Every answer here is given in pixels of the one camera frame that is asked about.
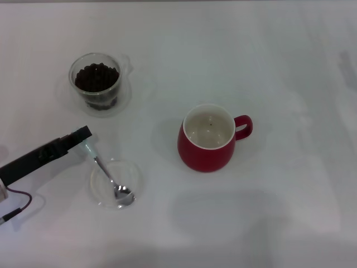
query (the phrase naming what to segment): white tabletop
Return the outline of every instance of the white tabletop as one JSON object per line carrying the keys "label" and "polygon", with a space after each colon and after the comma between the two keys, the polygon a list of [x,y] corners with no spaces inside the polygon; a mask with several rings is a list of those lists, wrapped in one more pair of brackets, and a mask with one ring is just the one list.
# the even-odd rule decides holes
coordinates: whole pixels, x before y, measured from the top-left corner
{"label": "white tabletop", "polygon": [[[0,5],[0,165],[88,125],[145,187],[120,211],[73,150],[12,184],[0,267],[357,266],[357,3]],[[79,56],[130,58],[132,99],[95,118],[70,98]],[[226,167],[189,169],[176,139],[200,103],[248,114]],[[10,194],[0,215],[22,206]]]}

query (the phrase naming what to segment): spoon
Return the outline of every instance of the spoon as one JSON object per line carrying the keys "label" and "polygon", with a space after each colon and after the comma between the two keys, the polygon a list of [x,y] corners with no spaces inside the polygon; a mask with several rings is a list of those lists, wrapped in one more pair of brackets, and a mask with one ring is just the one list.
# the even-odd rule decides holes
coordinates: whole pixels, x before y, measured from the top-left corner
{"label": "spoon", "polygon": [[131,205],[135,201],[135,195],[134,193],[126,186],[124,185],[118,185],[110,172],[108,171],[106,165],[103,164],[101,159],[98,156],[98,153],[93,149],[91,144],[87,141],[84,140],[81,143],[82,149],[86,151],[93,159],[94,161],[98,164],[98,166],[101,168],[101,170],[105,173],[111,184],[113,185],[113,193],[115,197],[115,201],[117,202],[118,205],[121,205],[122,207],[126,207],[128,205]]}

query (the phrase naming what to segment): cable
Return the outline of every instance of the cable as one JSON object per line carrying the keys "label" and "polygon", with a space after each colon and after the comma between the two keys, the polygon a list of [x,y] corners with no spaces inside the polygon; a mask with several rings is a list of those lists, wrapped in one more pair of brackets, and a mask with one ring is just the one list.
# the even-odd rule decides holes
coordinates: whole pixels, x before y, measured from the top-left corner
{"label": "cable", "polygon": [[23,207],[23,208],[17,208],[15,210],[13,210],[12,212],[4,215],[2,218],[0,218],[0,225],[2,225],[3,223],[9,221],[10,219],[12,219],[13,217],[15,217],[16,215],[18,215],[20,212],[22,212],[25,208],[27,208],[32,201],[32,195],[23,191],[18,191],[18,190],[13,190],[8,188],[7,186],[5,186],[5,188],[9,191],[9,192],[13,192],[13,193],[17,193],[17,194],[24,194],[27,195],[29,200],[27,202],[27,204]]}

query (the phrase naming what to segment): mug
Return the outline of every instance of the mug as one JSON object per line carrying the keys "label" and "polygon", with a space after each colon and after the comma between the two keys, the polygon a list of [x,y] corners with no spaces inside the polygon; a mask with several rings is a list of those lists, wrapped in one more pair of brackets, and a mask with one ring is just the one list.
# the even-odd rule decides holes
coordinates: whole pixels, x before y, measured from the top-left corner
{"label": "mug", "polygon": [[[246,125],[242,130],[236,127]],[[233,119],[216,104],[201,104],[189,111],[178,133],[177,148],[190,168],[211,172],[223,168],[234,152],[235,142],[248,137],[253,130],[249,116]]]}

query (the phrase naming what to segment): mug handle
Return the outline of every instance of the mug handle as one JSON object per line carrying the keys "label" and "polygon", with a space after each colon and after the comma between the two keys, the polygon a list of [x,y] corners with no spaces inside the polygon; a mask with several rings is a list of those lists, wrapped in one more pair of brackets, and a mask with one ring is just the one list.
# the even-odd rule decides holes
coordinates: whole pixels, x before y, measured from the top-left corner
{"label": "mug handle", "polygon": [[238,116],[234,118],[235,127],[246,125],[246,127],[240,131],[236,131],[235,140],[241,140],[248,137],[253,131],[253,122],[249,116]]}

